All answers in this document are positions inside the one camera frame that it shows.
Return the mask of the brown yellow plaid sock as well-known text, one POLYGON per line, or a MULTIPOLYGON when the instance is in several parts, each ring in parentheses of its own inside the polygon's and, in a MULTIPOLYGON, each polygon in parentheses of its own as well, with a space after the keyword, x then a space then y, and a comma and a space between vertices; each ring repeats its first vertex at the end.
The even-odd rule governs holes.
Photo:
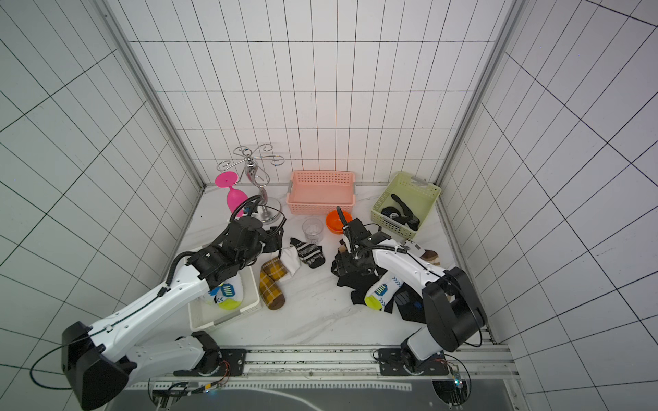
POLYGON ((279 257, 265 262, 260 269, 259 292, 268 309, 276 311, 285 304, 285 297, 278 282, 288 274, 288 270, 279 257))

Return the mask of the white sock black striped cuff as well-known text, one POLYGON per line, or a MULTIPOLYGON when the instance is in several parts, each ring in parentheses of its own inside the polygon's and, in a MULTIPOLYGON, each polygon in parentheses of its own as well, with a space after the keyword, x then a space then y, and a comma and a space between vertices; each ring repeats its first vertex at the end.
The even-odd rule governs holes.
POLYGON ((279 252, 279 259, 287 270, 288 277, 293 277, 302 267, 302 262, 294 246, 282 248, 279 252))

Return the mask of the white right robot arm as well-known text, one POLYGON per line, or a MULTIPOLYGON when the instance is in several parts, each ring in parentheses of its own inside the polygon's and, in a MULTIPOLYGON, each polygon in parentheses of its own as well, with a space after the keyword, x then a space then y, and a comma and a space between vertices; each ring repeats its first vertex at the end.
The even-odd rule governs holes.
POLYGON ((400 346, 399 362, 418 374, 432 362, 442 363, 487 323, 487 315, 468 275, 423 259, 414 242, 400 243, 383 231, 371 232, 360 219, 338 210, 343 232, 332 273, 351 299, 383 311, 404 294, 407 306, 419 310, 423 326, 400 346))

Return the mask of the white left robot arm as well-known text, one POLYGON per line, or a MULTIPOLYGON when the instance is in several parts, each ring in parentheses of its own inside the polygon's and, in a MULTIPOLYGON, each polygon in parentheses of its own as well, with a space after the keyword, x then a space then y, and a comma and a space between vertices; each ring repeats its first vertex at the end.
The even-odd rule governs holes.
POLYGON ((167 373, 217 373, 224 361, 207 332, 150 346, 141 341, 173 313, 253 265, 262 253, 280 250, 282 241, 281 225, 264 229, 255 217, 232 217, 210 244, 176 256, 162 284, 92 325, 76 322, 65 329, 61 366, 81 408, 98 409, 127 386, 167 373))

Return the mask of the white blue yellow sock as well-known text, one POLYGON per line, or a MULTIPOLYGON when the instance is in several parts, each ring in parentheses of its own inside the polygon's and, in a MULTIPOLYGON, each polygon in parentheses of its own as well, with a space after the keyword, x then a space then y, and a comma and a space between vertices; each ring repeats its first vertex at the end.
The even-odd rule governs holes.
POLYGON ((207 302, 226 311, 239 308, 243 303, 243 283, 238 280, 226 281, 207 295, 207 302))

